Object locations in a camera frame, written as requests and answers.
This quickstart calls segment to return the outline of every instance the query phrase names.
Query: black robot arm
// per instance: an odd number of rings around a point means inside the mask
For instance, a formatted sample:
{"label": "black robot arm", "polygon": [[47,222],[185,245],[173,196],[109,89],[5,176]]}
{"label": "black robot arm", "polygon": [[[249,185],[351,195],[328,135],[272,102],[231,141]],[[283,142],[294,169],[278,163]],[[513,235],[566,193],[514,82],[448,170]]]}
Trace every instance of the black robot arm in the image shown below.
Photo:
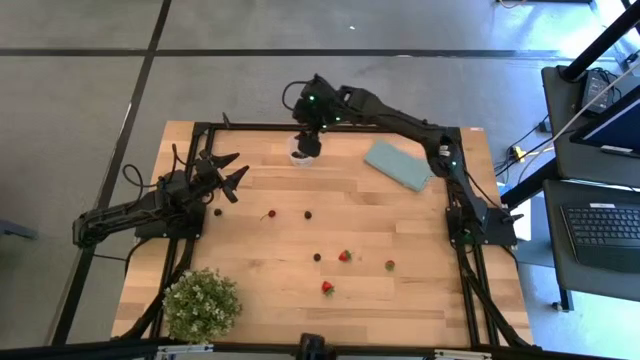
{"label": "black robot arm", "polygon": [[188,229],[204,216],[206,204],[202,198],[222,189],[231,202],[236,202],[233,191],[249,169],[245,166],[224,178],[219,169],[224,168],[239,156],[238,153],[214,156],[200,153],[196,159],[195,175],[188,181],[182,170],[176,170],[158,179],[156,190],[150,191],[136,201],[88,211],[73,222],[73,243],[88,248],[102,242],[118,231],[162,223],[167,228]]}
{"label": "black robot arm", "polygon": [[463,229],[474,234],[484,232],[487,204],[471,188],[461,145],[447,135],[450,128],[395,110],[362,88],[341,86],[335,90],[318,75],[300,93],[293,118],[306,125],[299,136],[299,150],[313,157],[320,154],[322,146],[318,133],[343,123],[379,126],[420,143],[431,170],[445,179],[460,204]]}

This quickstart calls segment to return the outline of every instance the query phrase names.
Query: green foliage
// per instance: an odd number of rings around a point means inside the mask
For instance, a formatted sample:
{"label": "green foliage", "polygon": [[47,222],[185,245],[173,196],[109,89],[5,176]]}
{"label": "green foliage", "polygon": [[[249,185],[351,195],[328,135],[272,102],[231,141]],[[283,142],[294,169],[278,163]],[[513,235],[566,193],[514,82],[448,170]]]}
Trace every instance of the green foliage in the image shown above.
{"label": "green foliage", "polygon": [[209,269],[186,272],[165,290],[163,304],[169,336],[193,344],[228,334],[242,312],[235,283]]}

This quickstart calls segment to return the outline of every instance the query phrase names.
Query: gray floor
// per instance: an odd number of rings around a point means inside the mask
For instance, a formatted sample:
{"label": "gray floor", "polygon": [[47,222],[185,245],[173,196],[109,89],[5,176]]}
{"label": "gray floor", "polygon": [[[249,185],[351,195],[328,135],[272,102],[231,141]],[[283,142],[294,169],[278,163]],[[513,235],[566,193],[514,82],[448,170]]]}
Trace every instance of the gray floor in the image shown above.
{"label": "gray floor", "polygon": [[[160,5],[160,0],[3,1],[0,47],[146,48]],[[560,50],[571,55],[600,31],[590,8],[577,4],[509,11],[491,0],[400,5],[181,0],[173,2],[160,46]],[[74,255],[70,224],[93,205],[141,60],[0,57],[0,218],[41,234],[36,241],[0,239],[0,348],[45,342]],[[494,159],[501,160],[505,147],[546,114],[540,69],[556,64],[471,58],[156,58],[125,162],[148,177],[168,120],[218,121],[225,111],[237,122],[291,121],[280,105],[281,89],[315,72],[334,85],[367,87],[385,102],[440,124],[485,127]],[[600,65],[615,70],[614,63]],[[534,135],[523,147],[542,138]],[[112,203],[135,194],[119,181]],[[110,237],[97,252],[123,256],[130,246],[126,232]],[[638,353],[628,320],[640,312],[638,304],[579,294],[576,312],[558,314],[548,307],[558,296],[553,270],[523,266],[520,272],[537,344],[617,357]],[[94,261],[72,342],[109,337],[122,275],[120,262]]]}

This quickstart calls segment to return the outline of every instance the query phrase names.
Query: wooden table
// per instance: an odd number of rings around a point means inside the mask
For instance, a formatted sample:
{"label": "wooden table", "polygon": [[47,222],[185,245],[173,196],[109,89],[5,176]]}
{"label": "wooden table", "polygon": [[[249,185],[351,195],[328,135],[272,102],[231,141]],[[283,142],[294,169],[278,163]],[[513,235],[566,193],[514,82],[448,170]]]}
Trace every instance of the wooden table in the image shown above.
{"label": "wooden table", "polygon": [[[193,125],[167,123],[153,179],[170,171],[171,144],[186,158]],[[480,128],[461,133],[469,172],[499,202],[486,134]],[[192,262],[194,269],[219,268],[238,284],[244,312],[220,341],[297,344],[301,333],[310,332],[342,345],[469,346],[460,274],[446,230],[444,181],[432,178],[415,193],[363,160],[376,139],[419,157],[422,147],[392,134],[328,133],[313,166],[297,168],[287,155],[293,134],[215,133],[214,154],[241,154],[226,174],[251,166],[236,204],[216,194]],[[214,208],[223,215],[213,216]],[[277,215],[261,220],[271,209]],[[310,220],[304,218],[307,210]],[[167,244],[153,239],[133,256],[113,335],[129,329],[157,294]],[[344,249],[354,253],[351,263],[337,260]],[[483,249],[493,300],[531,341],[513,259],[499,247]],[[322,261],[314,262],[315,253]],[[393,272],[384,267],[389,259],[396,262]],[[324,280],[336,287],[332,297],[320,290]],[[477,299],[476,312],[486,343]]]}

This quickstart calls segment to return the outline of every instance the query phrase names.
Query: strawberry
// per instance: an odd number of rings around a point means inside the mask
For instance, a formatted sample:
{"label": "strawberry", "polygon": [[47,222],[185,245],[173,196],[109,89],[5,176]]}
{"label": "strawberry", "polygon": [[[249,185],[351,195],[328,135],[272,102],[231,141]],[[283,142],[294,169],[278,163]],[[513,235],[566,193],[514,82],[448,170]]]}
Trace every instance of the strawberry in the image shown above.
{"label": "strawberry", "polygon": [[349,250],[345,250],[345,251],[341,252],[340,256],[338,256],[338,260],[340,260],[342,262],[351,261],[351,253],[349,252]]}
{"label": "strawberry", "polygon": [[387,271],[393,271],[395,267],[396,263],[393,262],[393,260],[388,260],[386,263],[384,263],[384,268],[387,269]]}
{"label": "strawberry", "polygon": [[322,293],[327,295],[327,296],[331,296],[331,294],[333,294],[333,292],[335,291],[335,288],[333,287],[333,285],[328,282],[325,281],[322,283]]}

